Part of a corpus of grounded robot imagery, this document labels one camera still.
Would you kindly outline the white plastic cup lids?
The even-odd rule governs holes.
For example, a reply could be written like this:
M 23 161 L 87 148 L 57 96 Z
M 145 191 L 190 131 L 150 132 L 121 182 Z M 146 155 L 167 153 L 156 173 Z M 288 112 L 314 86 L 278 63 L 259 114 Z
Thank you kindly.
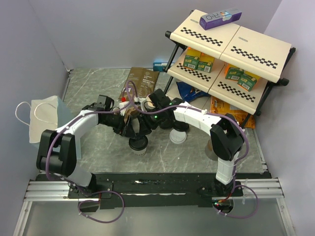
M 179 145 L 187 139 L 187 133 L 173 129 L 169 134 L 169 139 L 172 143 Z

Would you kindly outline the single white paper cup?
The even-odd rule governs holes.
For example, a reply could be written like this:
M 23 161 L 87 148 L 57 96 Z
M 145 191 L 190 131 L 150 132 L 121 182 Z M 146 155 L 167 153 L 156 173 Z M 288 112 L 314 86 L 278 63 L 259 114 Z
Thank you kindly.
M 130 146 L 132 152 L 135 154 L 135 155 L 138 155 L 138 156 L 143 156 L 146 154 L 146 151 L 147 151 L 147 146 L 144 146 L 144 147 L 134 147 L 134 146 Z

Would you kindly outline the black cup lid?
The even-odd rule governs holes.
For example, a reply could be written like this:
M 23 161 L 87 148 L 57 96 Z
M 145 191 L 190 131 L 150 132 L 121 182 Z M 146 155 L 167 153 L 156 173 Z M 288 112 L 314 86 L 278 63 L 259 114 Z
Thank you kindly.
M 185 122 L 175 121 L 173 122 L 173 128 L 179 132 L 189 131 L 189 124 Z
M 129 147 L 130 146 L 134 146 L 134 147 L 144 147 L 144 146 L 148 146 L 148 138 L 146 136 L 143 137 L 139 137 L 139 138 L 129 138 L 128 144 Z

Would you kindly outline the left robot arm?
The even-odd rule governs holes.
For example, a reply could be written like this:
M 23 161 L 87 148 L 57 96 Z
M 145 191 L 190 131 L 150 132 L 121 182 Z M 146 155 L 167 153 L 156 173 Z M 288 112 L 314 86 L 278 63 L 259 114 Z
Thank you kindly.
M 103 124 L 119 133 L 123 129 L 124 117 L 120 114 L 133 102 L 122 102 L 114 110 L 114 100 L 99 95 L 97 102 L 86 105 L 80 113 L 65 125 L 42 132 L 36 167 L 45 172 L 49 180 L 65 179 L 78 186 L 87 198 L 97 192 L 96 176 L 77 164 L 81 151 L 81 137 L 93 127 Z

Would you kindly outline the light blue paper bag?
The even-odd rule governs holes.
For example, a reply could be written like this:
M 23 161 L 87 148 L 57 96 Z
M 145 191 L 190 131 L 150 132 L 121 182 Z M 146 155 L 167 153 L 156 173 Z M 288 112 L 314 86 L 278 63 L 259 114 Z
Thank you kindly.
M 17 115 L 18 108 L 22 104 L 27 104 L 30 108 L 30 121 L 28 123 L 21 120 Z M 29 127 L 29 143 L 36 148 L 39 147 L 43 131 L 46 129 L 55 130 L 74 119 L 70 109 L 57 95 L 32 100 L 31 103 L 21 102 L 16 107 L 15 117 Z

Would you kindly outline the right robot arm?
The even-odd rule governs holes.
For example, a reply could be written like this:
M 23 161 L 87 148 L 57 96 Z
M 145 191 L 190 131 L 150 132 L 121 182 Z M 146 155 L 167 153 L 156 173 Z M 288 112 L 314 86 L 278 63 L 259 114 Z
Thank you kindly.
M 249 141 L 231 114 L 220 115 L 202 110 L 179 98 L 170 100 L 156 90 L 149 99 L 134 98 L 141 106 L 140 113 L 156 124 L 162 118 L 173 118 L 204 131 L 210 136 L 212 148 L 218 157 L 215 190 L 221 196 L 233 192 L 236 184 L 236 166 L 249 152 Z

